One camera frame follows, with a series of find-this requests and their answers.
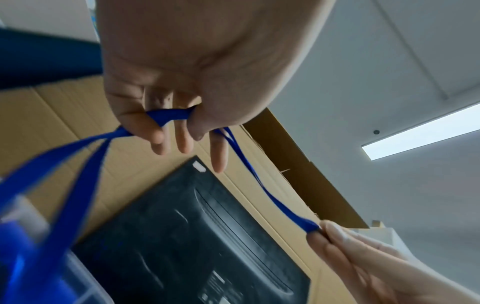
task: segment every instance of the fluorescent light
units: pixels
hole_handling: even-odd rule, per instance
[[[371,160],[480,130],[480,104],[362,146]]]

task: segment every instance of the hand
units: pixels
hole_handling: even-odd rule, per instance
[[[97,0],[104,87],[113,113],[153,151],[169,133],[145,109],[202,103],[175,122],[183,153],[193,139],[248,121],[289,80],[322,26],[322,0]],[[173,92],[172,101],[166,97]],[[227,165],[224,138],[210,132],[212,166]]]
[[[330,221],[307,235],[315,253],[342,279],[358,304],[480,303],[480,296],[443,277],[409,251],[342,228]]]

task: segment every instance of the cardboard box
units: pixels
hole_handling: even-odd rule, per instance
[[[109,132],[117,126],[101,77],[0,92],[0,176],[47,149]],[[269,191],[297,214],[318,221],[249,134],[241,127],[233,127],[232,131]],[[94,147],[73,157],[28,194],[47,219],[54,217]],[[113,141],[83,233],[97,228],[194,154],[212,169],[208,136],[195,143],[192,155],[179,153],[172,142],[172,153],[166,157],[155,155],[150,144],[139,138]],[[308,247],[305,233],[275,207],[233,151],[228,168],[217,177],[311,278],[309,303],[355,302],[340,279]]]

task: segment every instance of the blue ribbon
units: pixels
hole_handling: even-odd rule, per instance
[[[171,120],[185,120],[189,117],[194,108],[155,110],[147,114],[152,117],[160,126],[164,126]],[[242,153],[238,142],[229,128],[217,129],[215,132],[221,134],[228,141],[232,149],[240,158],[245,167],[250,171],[272,202],[295,224],[305,232],[312,232],[319,229],[319,226],[306,218],[293,213],[288,207],[275,198],[260,181],[259,176]],[[85,163],[81,173],[76,179],[73,188],[65,202],[64,208],[57,217],[50,235],[45,239],[38,251],[30,258],[28,263],[16,263],[14,272],[10,277],[9,286],[18,288],[19,280],[22,286],[31,288],[42,288],[46,282],[57,272],[63,256],[74,242],[79,228],[86,216],[89,207],[95,196],[100,170],[107,154],[110,142],[119,137],[132,136],[123,127],[115,131],[96,136],[91,136],[76,142],[51,149],[34,159],[25,163],[22,167],[10,174],[0,183],[0,211],[13,201],[15,196],[24,193],[35,186],[42,179],[49,176],[55,168],[65,162],[82,148],[90,143],[105,139],[97,148],[95,153]]]

